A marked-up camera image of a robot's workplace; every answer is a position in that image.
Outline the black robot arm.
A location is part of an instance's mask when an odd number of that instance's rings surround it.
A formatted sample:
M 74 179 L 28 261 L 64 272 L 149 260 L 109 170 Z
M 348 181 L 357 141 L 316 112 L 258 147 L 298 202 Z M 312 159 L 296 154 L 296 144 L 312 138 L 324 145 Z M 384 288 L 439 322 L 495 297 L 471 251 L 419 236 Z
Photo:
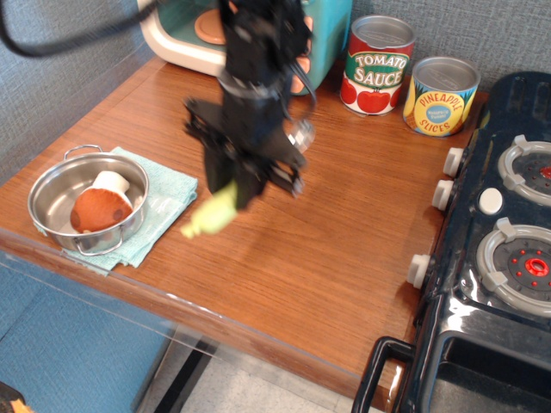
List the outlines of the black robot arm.
M 226 38 L 222 102 L 187 100 L 187 131 L 203 144 L 211 194 L 228 189 L 243 210 L 268 182 L 290 194 L 303 189 L 306 159 L 284 123 L 293 78 L 307 79 L 298 58 L 312 32 L 298 1 L 221 1 L 219 11 Z

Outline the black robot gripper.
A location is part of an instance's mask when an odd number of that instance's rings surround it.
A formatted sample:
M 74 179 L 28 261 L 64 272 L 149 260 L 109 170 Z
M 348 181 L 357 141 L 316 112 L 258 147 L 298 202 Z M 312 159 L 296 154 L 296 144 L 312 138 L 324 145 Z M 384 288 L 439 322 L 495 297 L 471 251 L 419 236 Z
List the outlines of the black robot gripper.
M 220 104 L 198 98 L 184 102 L 189 112 L 187 133 L 203 145 L 203 163 L 211 194 L 233 181 L 233 161 L 223 151 L 205 149 L 208 145 L 218 148 L 229 143 L 241 153 L 278 161 L 287 172 L 295 167 L 300 173 L 306 159 L 283 129 L 283 122 L 289 117 L 290 85 L 289 81 L 275 83 L 267 90 L 232 89 L 223 85 Z M 244 210 L 263 192 L 268 178 L 263 168 L 245 165 L 235 168 L 234 181 L 236 208 Z

